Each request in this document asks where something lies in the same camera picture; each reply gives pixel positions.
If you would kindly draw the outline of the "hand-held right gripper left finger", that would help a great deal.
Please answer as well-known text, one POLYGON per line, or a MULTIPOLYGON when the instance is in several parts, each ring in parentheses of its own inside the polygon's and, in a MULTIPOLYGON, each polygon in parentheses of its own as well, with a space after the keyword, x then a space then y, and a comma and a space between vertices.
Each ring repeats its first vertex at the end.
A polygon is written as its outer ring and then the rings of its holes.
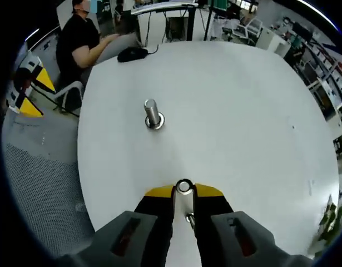
POLYGON ((151 189, 134 211, 115 217, 88 247, 59 258, 58 266, 165 266, 174 206, 175 186, 151 189))

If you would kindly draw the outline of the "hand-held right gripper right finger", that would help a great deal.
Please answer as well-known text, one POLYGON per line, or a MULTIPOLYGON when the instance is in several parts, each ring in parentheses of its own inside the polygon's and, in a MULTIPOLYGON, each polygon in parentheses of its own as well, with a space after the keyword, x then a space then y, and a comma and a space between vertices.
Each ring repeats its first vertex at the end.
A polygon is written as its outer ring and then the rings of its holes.
POLYGON ((194 185, 195 237, 202 266, 312 266, 303 255, 279 248, 273 234, 243 211, 233 211, 223 193, 194 185))

